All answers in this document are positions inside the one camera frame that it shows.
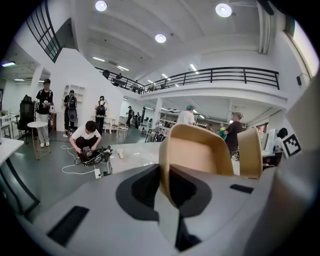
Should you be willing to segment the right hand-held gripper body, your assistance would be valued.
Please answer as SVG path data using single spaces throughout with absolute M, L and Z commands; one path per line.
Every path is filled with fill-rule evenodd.
M 283 138 L 281 145 L 286 159 L 303 155 L 316 149 L 316 141 L 312 136 L 298 138 L 295 133 Z

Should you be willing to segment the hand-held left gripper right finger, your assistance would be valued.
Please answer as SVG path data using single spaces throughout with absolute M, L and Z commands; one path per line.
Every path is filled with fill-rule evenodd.
M 312 255 L 319 228 L 320 166 L 288 159 L 260 179 L 173 167 L 184 256 Z

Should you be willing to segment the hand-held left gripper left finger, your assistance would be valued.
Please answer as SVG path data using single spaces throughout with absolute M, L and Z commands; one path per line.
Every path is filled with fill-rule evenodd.
M 41 213 L 19 223 L 49 256 L 175 256 L 154 209 L 157 164 L 86 182 Z

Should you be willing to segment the beige tray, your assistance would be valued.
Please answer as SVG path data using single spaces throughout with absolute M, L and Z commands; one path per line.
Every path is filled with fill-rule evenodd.
M 263 158 L 259 133 L 251 128 L 237 134 L 239 174 L 259 179 Z M 231 156 L 226 142 L 217 134 L 190 124 L 176 124 L 159 147 L 161 184 L 171 204 L 180 208 L 196 192 L 174 184 L 174 175 L 183 169 L 213 175 L 233 176 Z

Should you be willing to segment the black bag with white lines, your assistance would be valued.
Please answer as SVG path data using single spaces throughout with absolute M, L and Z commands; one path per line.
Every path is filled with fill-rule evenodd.
M 95 164 L 100 163 L 105 157 L 105 150 L 103 147 L 98 148 L 96 150 L 87 150 L 83 151 L 79 155 L 79 159 L 84 166 L 93 166 Z

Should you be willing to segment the grey chair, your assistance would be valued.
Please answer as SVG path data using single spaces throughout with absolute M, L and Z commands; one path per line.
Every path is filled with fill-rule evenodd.
M 156 127 L 156 128 L 150 128 L 148 130 L 148 132 L 146 133 L 146 137 L 145 137 L 145 143 L 146 142 L 157 142 L 158 141 L 158 137 L 161 133 L 161 128 L 160 127 Z

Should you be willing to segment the black balcony railing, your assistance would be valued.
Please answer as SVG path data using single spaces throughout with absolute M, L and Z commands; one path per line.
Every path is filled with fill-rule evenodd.
M 115 73 L 100 67 L 96 68 L 112 85 L 143 95 L 154 91 L 178 88 L 186 85 L 215 82 L 236 82 L 242 84 L 254 84 L 280 89 L 279 72 L 263 68 L 229 66 L 212 67 L 200 70 L 192 70 L 167 76 L 162 74 L 158 80 L 148 80 L 142 83 L 130 79 L 120 73 Z

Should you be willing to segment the round white gold-legged side table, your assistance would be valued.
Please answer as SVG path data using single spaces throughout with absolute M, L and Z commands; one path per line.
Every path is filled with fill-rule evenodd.
M 33 121 L 28 123 L 27 126 L 31 128 L 32 145 L 35 153 L 35 158 L 39 160 L 40 158 L 51 153 L 51 149 L 49 146 L 45 145 L 44 147 L 41 147 L 40 139 L 35 135 L 35 130 L 45 127 L 46 123 L 42 121 Z

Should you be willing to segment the white desk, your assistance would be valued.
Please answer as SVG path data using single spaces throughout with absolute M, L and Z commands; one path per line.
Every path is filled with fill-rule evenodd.
M 2 138 L 0 143 L 0 166 L 22 145 L 24 141 L 9 138 Z

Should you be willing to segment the metal storage rack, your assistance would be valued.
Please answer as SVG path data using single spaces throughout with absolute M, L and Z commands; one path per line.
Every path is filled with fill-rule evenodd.
M 199 114 L 194 113 L 193 116 L 195 120 L 194 124 L 196 126 L 206 128 L 207 124 L 210 122 L 209 120 L 202 118 Z M 177 122 L 178 117 L 179 113 L 161 111 L 160 118 L 157 121 L 157 125 L 171 128 Z

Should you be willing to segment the white arched shelf unit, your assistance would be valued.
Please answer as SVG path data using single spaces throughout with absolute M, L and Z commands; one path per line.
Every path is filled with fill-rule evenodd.
M 62 95 L 62 104 L 61 104 L 61 111 L 62 111 L 62 130 L 65 131 L 64 129 L 64 112 L 65 112 L 65 107 L 64 107 L 64 99 L 65 96 L 69 94 L 70 90 L 74 90 L 74 94 L 77 99 L 77 119 L 74 123 L 74 128 L 73 131 L 78 128 L 81 124 L 81 115 L 82 115 L 82 110 L 83 110 L 83 101 L 85 97 L 85 88 L 78 86 L 78 85 L 72 85 L 72 84 L 67 84 L 64 88 L 64 92 Z

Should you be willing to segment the black office chair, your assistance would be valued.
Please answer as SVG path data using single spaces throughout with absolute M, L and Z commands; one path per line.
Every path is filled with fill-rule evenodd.
M 19 114 L 16 115 L 17 129 L 19 131 L 19 140 L 24 139 L 28 144 L 28 137 L 32 134 L 33 128 L 28 124 L 35 121 L 35 101 L 27 94 L 23 97 L 19 105 Z

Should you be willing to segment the black-framed glass partition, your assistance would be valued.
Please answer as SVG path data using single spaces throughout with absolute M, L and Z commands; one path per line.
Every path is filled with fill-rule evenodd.
M 39 46 L 49 59 L 55 63 L 61 50 L 49 13 L 48 0 L 42 3 L 30 14 L 26 20 L 27 27 Z

